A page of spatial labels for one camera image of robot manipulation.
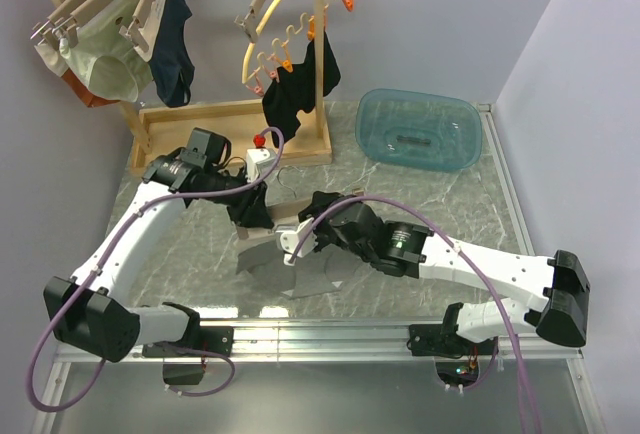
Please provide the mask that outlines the grey and cream underwear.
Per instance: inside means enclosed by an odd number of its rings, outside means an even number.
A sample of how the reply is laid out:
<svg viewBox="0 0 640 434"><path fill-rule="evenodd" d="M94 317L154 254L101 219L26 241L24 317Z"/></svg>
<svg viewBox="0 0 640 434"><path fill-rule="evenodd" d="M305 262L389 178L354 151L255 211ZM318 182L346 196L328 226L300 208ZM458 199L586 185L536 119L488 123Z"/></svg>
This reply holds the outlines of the grey and cream underwear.
<svg viewBox="0 0 640 434"><path fill-rule="evenodd" d="M238 253L236 273L248 272L258 284L290 299L337 292L361 265L356 256L328 246L285 265L274 241L245 247Z"/></svg>

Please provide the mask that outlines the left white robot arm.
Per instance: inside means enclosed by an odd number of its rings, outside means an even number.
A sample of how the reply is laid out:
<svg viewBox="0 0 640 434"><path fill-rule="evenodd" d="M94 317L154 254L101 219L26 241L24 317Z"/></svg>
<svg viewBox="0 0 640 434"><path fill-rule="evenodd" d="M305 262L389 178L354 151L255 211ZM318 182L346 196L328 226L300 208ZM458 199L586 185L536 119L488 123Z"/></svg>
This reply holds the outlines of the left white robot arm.
<svg viewBox="0 0 640 434"><path fill-rule="evenodd" d="M46 285L50 334L109 362L147 344L166 343L180 356L195 353L202 332L194 309L172 302L129 307L129 292L162 234L196 200L225 206L238 226L272 227L266 179L282 152L264 141L264 134L255 136L235 175L227 170L230 141L200 128L186 146L153 160L125 214L94 254L69 278L54 277Z"/></svg>

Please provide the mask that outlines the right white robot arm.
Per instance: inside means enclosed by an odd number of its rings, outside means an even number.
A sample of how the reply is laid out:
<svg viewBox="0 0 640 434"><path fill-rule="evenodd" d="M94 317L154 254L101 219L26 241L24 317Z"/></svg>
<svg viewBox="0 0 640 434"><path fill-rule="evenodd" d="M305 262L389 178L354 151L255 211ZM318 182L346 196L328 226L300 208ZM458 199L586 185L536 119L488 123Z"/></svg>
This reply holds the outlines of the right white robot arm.
<svg viewBox="0 0 640 434"><path fill-rule="evenodd" d="M300 225L280 237L284 261L337 246L393 277L435 279L486 290L480 304L458 302L441 324L442 345L465 352L497 336L535 334L562 347L587 343L590 282L578 256L514 254L446 235L415 209L415 223L385 221L372 209L380 197L315 192Z"/></svg>

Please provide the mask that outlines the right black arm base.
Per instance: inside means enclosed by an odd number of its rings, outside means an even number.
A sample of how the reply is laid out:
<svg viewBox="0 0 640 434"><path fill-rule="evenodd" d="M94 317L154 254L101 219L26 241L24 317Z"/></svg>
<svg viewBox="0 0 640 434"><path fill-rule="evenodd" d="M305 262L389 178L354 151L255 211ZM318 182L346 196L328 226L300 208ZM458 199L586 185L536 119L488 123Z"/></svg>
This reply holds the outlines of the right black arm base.
<svg viewBox="0 0 640 434"><path fill-rule="evenodd" d="M437 324L412 324L406 343L413 357L434 360L438 379L446 390L463 393L482 381L496 361L498 338L474 343L455 333L445 332Z"/></svg>

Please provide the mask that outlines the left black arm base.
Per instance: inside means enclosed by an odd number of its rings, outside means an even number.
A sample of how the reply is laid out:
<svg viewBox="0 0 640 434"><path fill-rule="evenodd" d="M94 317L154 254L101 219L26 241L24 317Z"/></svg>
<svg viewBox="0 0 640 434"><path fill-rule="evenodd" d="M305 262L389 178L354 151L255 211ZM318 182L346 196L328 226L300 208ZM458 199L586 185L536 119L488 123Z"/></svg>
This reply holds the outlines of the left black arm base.
<svg viewBox="0 0 640 434"><path fill-rule="evenodd" d="M234 330L231 327L201 327L197 338L184 346L177 343L163 343L163 358L187 359L187 362L163 363L163 381L169 387L195 388L205 379L209 371L210 354L229 358L232 352Z"/></svg>

